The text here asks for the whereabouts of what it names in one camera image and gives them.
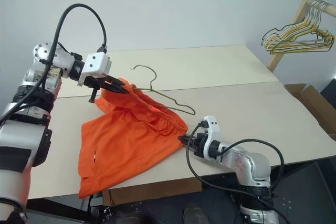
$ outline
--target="orange cloth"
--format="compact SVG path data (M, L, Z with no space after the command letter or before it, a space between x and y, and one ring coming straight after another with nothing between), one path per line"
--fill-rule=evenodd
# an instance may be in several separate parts
M119 184L159 163L181 146L187 125L171 110L136 90L103 90L96 105L105 115L82 125L79 198Z

